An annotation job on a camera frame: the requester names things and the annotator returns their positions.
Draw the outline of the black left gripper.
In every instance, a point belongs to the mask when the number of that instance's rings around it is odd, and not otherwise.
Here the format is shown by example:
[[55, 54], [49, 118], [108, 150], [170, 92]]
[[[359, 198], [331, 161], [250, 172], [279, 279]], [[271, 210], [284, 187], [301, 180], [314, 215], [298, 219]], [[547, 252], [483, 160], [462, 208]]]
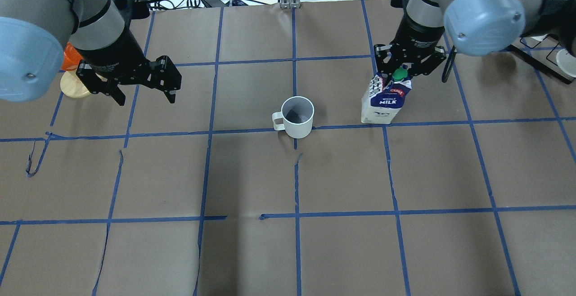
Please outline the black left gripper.
[[97, 70], [81, 60], [76, 76], [92, 94], [104, 94], [111, 97], [115, 103], [123, 107], [126, 96], [118, 85], [144, 85], [161, 91], [170, 104], [176, 102], [176, 93], [181, 89], [182, 76], [173, 61], [162, 55], [155, 61], [144, 59], [135, 66], [122, 67], [119, 63], [115, 69], [103, 68]]

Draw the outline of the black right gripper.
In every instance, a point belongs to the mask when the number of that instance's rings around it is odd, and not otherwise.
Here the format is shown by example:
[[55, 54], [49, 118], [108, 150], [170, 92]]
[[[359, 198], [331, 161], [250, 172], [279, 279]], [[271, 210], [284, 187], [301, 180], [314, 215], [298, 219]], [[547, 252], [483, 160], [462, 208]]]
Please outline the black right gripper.
[[409, 77], [429, 75], [448, 57], [443, 46], [424, 47], [416, 41], [398, 44], [375, 44], [374, 59], [377, 72], [387, 81], [392, 80], [392, 74], [400, 67], [406, 65]]

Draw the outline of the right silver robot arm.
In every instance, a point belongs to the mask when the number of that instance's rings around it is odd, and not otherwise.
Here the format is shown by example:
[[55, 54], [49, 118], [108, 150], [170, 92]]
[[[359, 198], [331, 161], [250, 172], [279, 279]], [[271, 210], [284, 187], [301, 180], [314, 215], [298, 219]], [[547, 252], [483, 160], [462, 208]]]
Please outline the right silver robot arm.
[[484, 56], [526, 36], [552, 36], [575, 56], [575, 0], [391, 0], [403, 10], [395, 37], [374, 46], [377, 72], [391, 82], [409, 64], [410, 77], [445, 63], [447, 81], [456, 54]]

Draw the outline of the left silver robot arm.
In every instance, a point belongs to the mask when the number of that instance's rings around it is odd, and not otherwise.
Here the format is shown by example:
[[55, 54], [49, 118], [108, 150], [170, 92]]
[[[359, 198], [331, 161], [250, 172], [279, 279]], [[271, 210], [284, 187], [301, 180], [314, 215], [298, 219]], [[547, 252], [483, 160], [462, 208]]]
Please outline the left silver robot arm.
[[124, 105], [120, 85], [145, 85], [176, 99], [181, 75], [167, 56], [148, 60], [113, 0], [1, 0], [1, 99], [24, 103], [47, 93], [71, 44], [76, 72], [92, 94]]

